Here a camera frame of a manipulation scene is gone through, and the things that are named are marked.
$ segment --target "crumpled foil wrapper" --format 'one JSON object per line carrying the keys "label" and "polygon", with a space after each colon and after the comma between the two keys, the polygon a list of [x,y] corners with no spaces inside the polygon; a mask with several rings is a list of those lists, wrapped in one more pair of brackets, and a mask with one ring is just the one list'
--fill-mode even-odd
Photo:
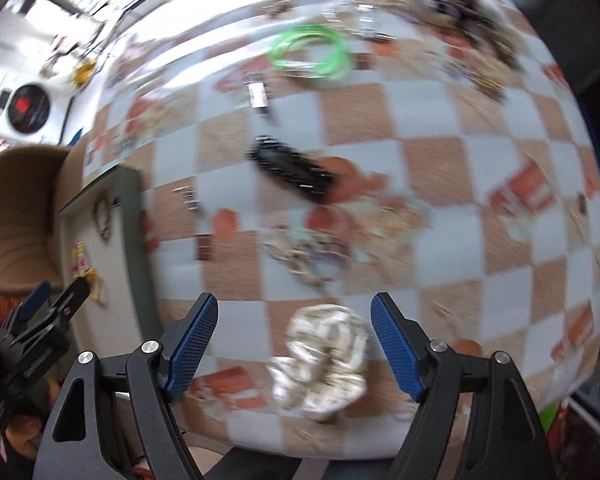
{"label": "crumpled foil wrapper", "polygon": [[272,357],[267,366],[282,409],[323,422],[366,393],[369,332],[358,314],[334,304],[300,308],[286,335],[291,357]]}

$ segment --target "dark cloth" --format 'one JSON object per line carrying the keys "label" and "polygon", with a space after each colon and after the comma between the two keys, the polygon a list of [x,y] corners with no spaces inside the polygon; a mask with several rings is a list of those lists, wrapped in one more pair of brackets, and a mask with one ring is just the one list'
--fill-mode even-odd
{"label": "dark cloth", "polygon": [[10,480],[32,480],[33,468],[36,465],[35,460],[29,460],[18,454],[11,447],[4,434],[2,434],[2,442],[4,444],[4,453],[7,457],[4,468],[7,470]]}
{"label": "dark cloth", "polygon": [[[270,455],[234,447],[205,475],[205,480],[291,480],[300,458]],[[381,480],[393,460],[330,462],[322,480]]]}

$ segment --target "blue gripper pad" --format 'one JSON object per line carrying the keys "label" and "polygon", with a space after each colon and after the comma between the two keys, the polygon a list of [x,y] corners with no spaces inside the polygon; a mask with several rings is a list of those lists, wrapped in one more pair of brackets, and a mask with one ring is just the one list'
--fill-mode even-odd
{"label": "blue gripper pad", "polygon": [[51,284],[49,282],[40,282],[40,284],[33,289],[33,292],[20,304],[18,318],[20,318],[21,321],[28,321],[31,319],[50,296]]}
{"label": "blue gripper pad", "polygon": [[[190,315],[194,317],[187,328],[185,323]],[[189,314],[181,321],[180,328],[185,329],[184,334],[171,354],[169,375],[163,388],[170,400],[184,393],[191,384],[217,323],[218,301],[212,294],[201,294]]]}
{"label": "blue gripper pad", "polygon": [[419,402],[424,393],[418,359],[379,294],[371,300],[371,325],[382,345],[400,389]]}

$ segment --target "table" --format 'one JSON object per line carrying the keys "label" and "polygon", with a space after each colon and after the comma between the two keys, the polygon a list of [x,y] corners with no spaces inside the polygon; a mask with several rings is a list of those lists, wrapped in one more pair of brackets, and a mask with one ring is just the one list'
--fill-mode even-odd
{"label": "table", "polygon": [[[523,15],[489,0],[521,65],[496,102],[441,69],[449,38],[392,14],[382,26],[395,43],[347,38],[346,77],[316,86],[286,78],[266,60],[272,38],[320,22],[329,0],[294,0],[275,18],[263,15],[266,1],[171,0],[147,15],[112,50],[89,133],[85,184],[119,162],[142,172],[164,319],[202,291],[219,300],[216,332],[174,408],[181,425],[296,456],[395,455],[413,406],[375,336],[368,395],[333,424],[281,413],[266,369],[285,355],[298,308],[337,303],[369,320],[381,290],[432,338],[463,352],[507,351],[538,408],[564,397],[600,345],[600,176],[578,105]],[[268,116],[249,106],[251,70],[265,75]],[[258,134],[340,174],[337,203],[316,206],[260,173],[245,158]],[[173,192],[182,186],[196,189],[202,214]],[[537,213],[510,218],[512,193]],[[405,204],[424,229],[383,220]],[[263,250],[281,225],[342,243],[346,268],[323,291]],[[452,439],[467,416],[461,406]]]}

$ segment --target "metal screw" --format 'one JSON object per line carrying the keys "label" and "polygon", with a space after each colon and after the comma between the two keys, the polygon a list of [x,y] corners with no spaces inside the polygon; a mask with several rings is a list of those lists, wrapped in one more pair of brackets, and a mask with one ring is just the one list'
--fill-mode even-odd
{"label": "metal screw", "polygon": [[152,354],[160,347],[160,343],[157,341],[145,341],[142,343],[142,351],[145,354]]}
{"label": "metal screw", "polygon": [[92,352],[82,352],[80,355],[78,355],[78,362],[82,365],[87,364],[92,359],[93,359]]}
{"label": "metal screw", "polygon": [[431,349],[434,352],[445,352],[447,348],[449,348],[448,344],[446,344],[444,341],[440,341],[440,339],[432,339],[431,343],[429,343],[429,346],[431,346]]}
{"label": "metal screw", "polygon": [[511,362],[511,357],[506,352],[496,352],[496,362],[501,365],[508,365]]}

